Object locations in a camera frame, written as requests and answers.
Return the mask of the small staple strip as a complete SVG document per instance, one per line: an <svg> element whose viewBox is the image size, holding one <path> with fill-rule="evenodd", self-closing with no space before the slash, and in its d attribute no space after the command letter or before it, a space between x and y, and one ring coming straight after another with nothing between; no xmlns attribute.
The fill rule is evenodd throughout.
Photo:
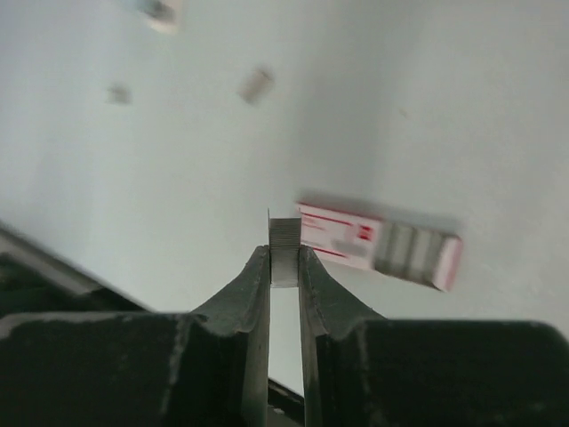
<svg viewBox="0 0 569 427"><path fill-rule="evenodd" d="M124 85L111 85L107 89L107 102L116 105L128 105L132 102L132 91Z"/></svg>

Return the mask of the red staple box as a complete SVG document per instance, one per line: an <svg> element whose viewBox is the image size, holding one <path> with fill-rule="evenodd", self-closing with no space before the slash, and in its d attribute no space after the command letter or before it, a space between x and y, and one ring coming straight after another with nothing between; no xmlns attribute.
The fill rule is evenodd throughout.
<svg viewBox="0 0 569 427"><path fill-rule="evenodd" d="M460 264L459 235L401 217L299 201L301 243L322 261L376 271L449 292Z"/></svg>

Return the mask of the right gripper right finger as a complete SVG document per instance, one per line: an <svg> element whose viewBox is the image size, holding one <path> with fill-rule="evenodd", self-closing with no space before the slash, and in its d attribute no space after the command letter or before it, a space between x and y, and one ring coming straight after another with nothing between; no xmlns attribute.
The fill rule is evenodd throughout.
<svg viewBox="0 0 569 427"><path fill-rule="evenodd" d="M565 426L568 343L534 321L393 320L299 252L308 426Z"/></svg>

